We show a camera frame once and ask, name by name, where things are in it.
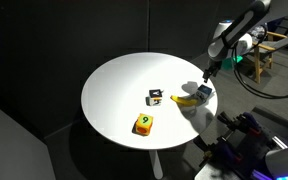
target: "table leg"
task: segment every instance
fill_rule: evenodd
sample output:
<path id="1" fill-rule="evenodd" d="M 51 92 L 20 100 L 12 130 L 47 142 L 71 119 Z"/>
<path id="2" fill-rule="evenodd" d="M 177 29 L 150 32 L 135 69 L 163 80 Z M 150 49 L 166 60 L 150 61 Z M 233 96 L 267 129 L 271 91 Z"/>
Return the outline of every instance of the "table leg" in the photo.
<path id="1" fill-rule="evenodd" d="M 150 150 L 149 153 L 150 153 L 150 157 L 151 157 L 154 176 L 156 179 L 162 179 L 163 171 L 162 171 L 160 159 L 159 159 L 158 154 L 157 154 L 157 150 Z"/>

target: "yellow cube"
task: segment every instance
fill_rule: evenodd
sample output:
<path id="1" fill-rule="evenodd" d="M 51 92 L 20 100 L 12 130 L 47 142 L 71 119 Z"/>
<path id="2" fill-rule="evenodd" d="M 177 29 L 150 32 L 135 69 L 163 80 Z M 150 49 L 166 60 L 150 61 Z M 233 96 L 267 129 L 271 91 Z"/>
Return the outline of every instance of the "yellow cube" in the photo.
<path id="1" fill-rule="evenodd" d="M 142 135 L 149 135 L 153 124 L 153 116 L 140 114 L 135 123 L 136 132 Z"/>

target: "chair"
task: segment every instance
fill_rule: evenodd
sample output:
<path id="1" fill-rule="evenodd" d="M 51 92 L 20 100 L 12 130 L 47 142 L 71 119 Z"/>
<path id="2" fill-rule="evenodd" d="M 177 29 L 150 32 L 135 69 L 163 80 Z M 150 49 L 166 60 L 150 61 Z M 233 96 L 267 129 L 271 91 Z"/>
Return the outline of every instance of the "chair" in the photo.
<path id="1" fill-rule="evenodd" d="M 274 37 L 277 37 L 281 40 L 274 41 Z M 272 68 L 273 62 L 273 52 L 280 50 L 288 46 L 288 36 L 267 32 L 268 41 L 263 41 L 257 47 L 254 48 L 254 65 L 255 65 L 255 82 L 260 83 L 260 74 L 265 70 L 265 68 Z"/>

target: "dark floor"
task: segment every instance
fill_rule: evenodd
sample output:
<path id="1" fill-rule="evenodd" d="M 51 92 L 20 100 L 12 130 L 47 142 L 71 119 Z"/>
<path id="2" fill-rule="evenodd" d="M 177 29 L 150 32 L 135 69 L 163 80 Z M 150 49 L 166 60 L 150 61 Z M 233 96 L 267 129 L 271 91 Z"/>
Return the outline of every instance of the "dark floor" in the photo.
<path id="1" fill-rule="evenodd" d="M 204 70 L 208 57 L 206 54 L 195 58 L 192 63 Z M 245 58 L 241 66 L 251 68 L 251 61 Z M 288 93 L 288 51 L 274 54 L 273 69 L 268 69 L 261 76 L 261 84 L 250 78 L 246 81 L 257 89 L 284 95 Z M 248 93 L 238 84 L 231 70 L 220 71 L 216 78 L 211 78 L 219 100 L 217 113 L 226 111 L 236 116 L 251 111 L 261 105 L 288 120 L 288 99 L 265 100 Z M 226 127 L 213 121 L 201 134 L 207 143 L 216 142 Z M 113 179 L 155 179 L 146 151 L 133 150 L 111 143 L 98 135 L 81 118 L 46 138 L 53 168 L 58 180 L 113 180 Z M 159 151 L 163 180 L 192 180 L 199 171 L 203 153 L 192 142 Z"/>

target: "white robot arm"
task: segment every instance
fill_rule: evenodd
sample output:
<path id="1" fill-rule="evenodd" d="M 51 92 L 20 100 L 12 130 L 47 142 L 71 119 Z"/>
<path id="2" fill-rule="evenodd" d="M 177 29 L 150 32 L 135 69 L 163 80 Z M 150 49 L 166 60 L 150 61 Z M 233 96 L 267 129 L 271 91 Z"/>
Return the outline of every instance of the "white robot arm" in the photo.
<path id="1" fill-rule="evenodd" d="M 208 47 L 209 68 L 204 71 L 205 82 L 216 76 L 222 61 L 228 57 L 229 49 L 250 29 L 288 15 L 288 0 L 256 0 Z"/>
<path id="2" fill-rule="evenodd" d="M 222 61 L 229 57 L 230 49 L 247 32 L 266 22 L 288 15 L 288 0 L 256 0 L 228 27 L 218 27 L 214 40 L 209 45 L 209 68 L 204 71 L 205 82 L 211 75 L 216 76 Z M 276 179 L 288 176 L 288 148 L 269 152 L 265 157 L 267 168 Z"/>
<path id="3" fill-rule="evenodd" d="M 216 39 L 221 35 L 221 33 L 226 30 L 230 25 L 232 24 L 231 20 L 224 20 L 220 22 L 214 32 L 213 38 Z M 238 45 L 236 47 L 236 52 L 239 55 L 243 55 L 248 53 L 252 49 L 252 42 L 253 39 L 251 35 L 248 33 L 244 34 L 239 40 L 238 40 Z M 226 58 L 230 58 L 231 55 L 231 50 L 228 51 Z"/>

